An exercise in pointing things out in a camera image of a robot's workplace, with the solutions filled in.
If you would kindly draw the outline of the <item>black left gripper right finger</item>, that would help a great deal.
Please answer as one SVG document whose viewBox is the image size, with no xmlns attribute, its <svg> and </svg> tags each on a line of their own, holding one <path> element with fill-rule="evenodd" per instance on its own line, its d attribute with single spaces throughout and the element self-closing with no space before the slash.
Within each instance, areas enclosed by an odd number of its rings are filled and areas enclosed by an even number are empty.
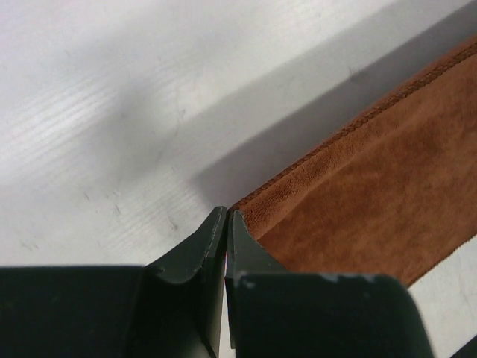
<svg viewBox="0 0 477 358">
<path fill-rule="evenodd" d="M 237 357 L 432 357 L 408 290 L 383 274 L 287 270 L 230 214 L 225 276 Z"/>
</svg>

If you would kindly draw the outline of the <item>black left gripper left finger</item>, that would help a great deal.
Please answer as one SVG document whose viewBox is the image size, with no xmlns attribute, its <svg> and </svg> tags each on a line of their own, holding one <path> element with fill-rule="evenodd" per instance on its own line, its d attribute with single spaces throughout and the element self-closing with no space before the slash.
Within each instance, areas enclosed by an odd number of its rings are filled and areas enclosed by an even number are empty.
<svg viewBox="0 0 477 358">
<path fill-rule="evenodd" d="M 216 357 L 227 211 L 146 266 L 1 269 L 3 357 Z"/>
</svg>

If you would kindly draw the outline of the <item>brown towel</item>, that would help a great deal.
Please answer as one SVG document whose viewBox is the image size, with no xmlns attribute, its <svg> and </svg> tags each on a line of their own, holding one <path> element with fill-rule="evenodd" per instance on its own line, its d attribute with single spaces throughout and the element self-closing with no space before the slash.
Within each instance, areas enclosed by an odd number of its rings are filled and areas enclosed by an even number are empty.
<svg viewBox="0 0 477 358">
<path fill-rule="evenodd" d="M 476 39 L 238 201 L 287 269 L 411 285 L 476 234 Z"/>
</svg>

